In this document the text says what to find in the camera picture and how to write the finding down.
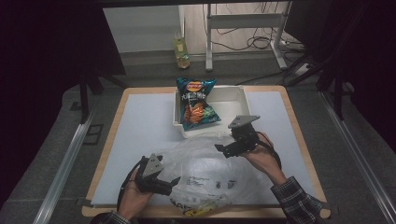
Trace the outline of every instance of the blue snack bag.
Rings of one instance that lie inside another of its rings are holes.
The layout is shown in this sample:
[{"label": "blue snack bag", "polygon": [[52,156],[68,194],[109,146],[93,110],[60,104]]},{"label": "blue snack bag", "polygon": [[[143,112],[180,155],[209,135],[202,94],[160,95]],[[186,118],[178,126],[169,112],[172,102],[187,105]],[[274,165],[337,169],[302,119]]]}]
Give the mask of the blue snack bag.
[{"label": "blue snack bag", "polygon": [[206,97],[216,82],[215,79],[200,81],[184,77],[177,78],[177,89],[180,94],[180,123],[184,131],[221,120],[213,107],[206,102]]}]

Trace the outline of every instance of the gray carpet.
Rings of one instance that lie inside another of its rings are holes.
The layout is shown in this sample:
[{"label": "gray carpet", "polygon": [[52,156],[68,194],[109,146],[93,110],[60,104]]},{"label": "gray carpet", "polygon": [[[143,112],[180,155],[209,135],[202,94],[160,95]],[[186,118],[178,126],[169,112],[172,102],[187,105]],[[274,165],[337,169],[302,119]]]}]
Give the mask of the gray carpet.
[{"label": "gray carpet", "polygon": [[[180,70],[174,63],[166,60],[144,64],[131,63],[125,65],[128,75],[118,78],[131,87],[175,86],[176,77],[214,77],[220,85],[233,85],[278,72],[276,61],[271,55],[255,55],[255,58],[248,59],[233,57],[218,57],[218,60],[214,61],[214,71],[211,73],[205,71],[205,63],[200,60],[193,61],[191,67],[186,70]],[[247,82],[246,85],[274,85],[281,78],[280,75],[270,76]],[[100,100],[92,126],[96,129],[103,127],[101,136],[97,143],[94,136],[85,138],[86,144],[78,153],[49,223],[91,221],[90,217],[81,214],[80,200],[87,194],[122,95],[120,87],[105,79],[100,80],[105,90],[98,96]],[[335,223],[386,223],[373,194],[350,156],[347,145],[314,88],[315,80],[316,77],[311,77],[287,90],[325,195],[338,211],[333,212],[332,220]],[[3,206],[0,223],[32,223],[35,219],[78,126],[80,111],[75,110],[75,102],[79,102],[78,87],[64,94],[64,104],[59,117],[35,160]],[[344,100],[344,116],[357,142],[363,147],[367,161],[395,201],[396,177],[392,175],[396,166],[394,153],[356,111],[347,96]]]}]

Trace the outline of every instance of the white mat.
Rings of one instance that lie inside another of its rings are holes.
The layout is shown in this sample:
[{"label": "white mat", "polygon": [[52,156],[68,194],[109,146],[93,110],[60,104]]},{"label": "white mat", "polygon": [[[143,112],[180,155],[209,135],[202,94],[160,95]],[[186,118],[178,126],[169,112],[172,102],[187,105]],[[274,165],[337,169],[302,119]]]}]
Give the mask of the white mat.
[{"label": "white mat", "polygon": [[[173,93],[129,95],[92,205],[116,204],[121,183],[142,156],[171,149],[184,140],[172,122],[174,99]],[[282,160],[285,175],[294,175],[304,190],[315,197],[280,92],[247,92],[247,100],[251,114],[261,116],[252,122],[253,127],[268,134]],[[263,186],[259,197],[257,202],[241,203],[277,204],[268,186]],[[150,204],[171,203],[167,196],[156,194]]]}]

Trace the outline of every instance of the hand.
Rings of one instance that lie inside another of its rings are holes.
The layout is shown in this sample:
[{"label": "hand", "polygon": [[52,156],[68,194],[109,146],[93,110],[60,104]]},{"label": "hand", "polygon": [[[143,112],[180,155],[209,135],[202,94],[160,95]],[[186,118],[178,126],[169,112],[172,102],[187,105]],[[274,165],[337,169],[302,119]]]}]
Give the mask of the hand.
[{"label": "hand", "polygon": [[148,204],[152,192],[141,192],[134,182],[137,170],[131,175],[130,181],[125,186],[118,213],[130,220],[132,217],[140,213]]},{"label": "hand", "polygon": [[[274,146],[265,133],[258,133],[258,136],[260,141],[271,147]],[[245,157],[256,169],[268,175],[274,185],[286,183],[287,178],[267,148],[257,145],[253,151],[244,152],[241,156]]]}]

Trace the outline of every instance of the plaid sleeve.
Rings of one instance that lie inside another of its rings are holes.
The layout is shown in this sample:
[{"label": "plaid sleeve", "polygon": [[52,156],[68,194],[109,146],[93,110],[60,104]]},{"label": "plaid sleeve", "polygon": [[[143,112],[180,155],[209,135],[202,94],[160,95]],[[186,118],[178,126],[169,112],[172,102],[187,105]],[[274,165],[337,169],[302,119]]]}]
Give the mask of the plaid sleeve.
[{"label": "plaid sleeve", "polygon": [[294,176],[290,177],[283,185],[271,187],[271,191],[275,194],[291,223],[315,223],[322,203],[305,193]]},{"label": "plaid sleeve", "polygon": [[99,224],[131,224],[131,222],[119,214],[111,212]]}]

